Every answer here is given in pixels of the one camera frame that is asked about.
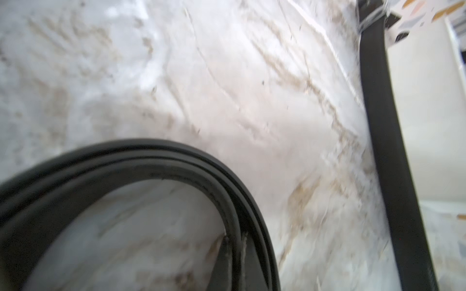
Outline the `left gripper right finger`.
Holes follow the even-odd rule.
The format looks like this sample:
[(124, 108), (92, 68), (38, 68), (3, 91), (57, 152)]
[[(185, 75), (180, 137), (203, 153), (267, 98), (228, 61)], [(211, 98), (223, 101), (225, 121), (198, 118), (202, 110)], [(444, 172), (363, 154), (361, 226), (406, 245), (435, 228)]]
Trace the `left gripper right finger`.
[(256, 247), (250, 236), (243, 236), (243, 252), (241, 263), (243, 266), (243, 290), (267, 291), (268, 287), (258, 259)]

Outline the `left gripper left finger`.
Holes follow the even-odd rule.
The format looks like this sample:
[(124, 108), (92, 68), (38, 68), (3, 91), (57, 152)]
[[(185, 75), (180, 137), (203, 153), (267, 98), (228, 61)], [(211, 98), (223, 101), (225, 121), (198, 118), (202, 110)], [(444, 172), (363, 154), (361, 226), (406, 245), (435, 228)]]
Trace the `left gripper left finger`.
[(229, 239), (225, 236), (219, 248), (217, 260), (214, 264), (211, 278), (207, 286), (207, 291), (232, 290), (232, 264), (232, 250)]

